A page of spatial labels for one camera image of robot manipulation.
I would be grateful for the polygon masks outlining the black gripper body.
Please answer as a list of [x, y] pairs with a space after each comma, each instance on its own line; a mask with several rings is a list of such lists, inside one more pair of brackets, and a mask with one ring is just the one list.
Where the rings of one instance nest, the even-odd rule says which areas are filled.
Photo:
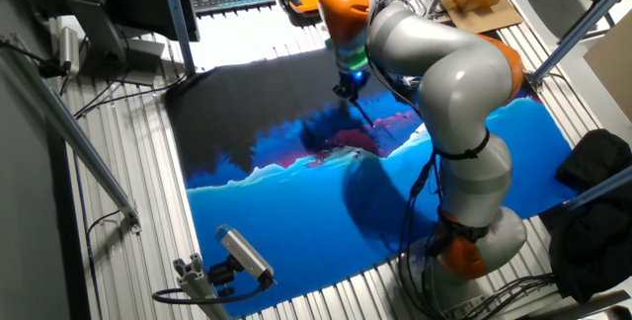
[[366, 66], [356, 70], [341, 70], [340, 85], [349, 91], [359, 91], [370, 78], [370, 69]]

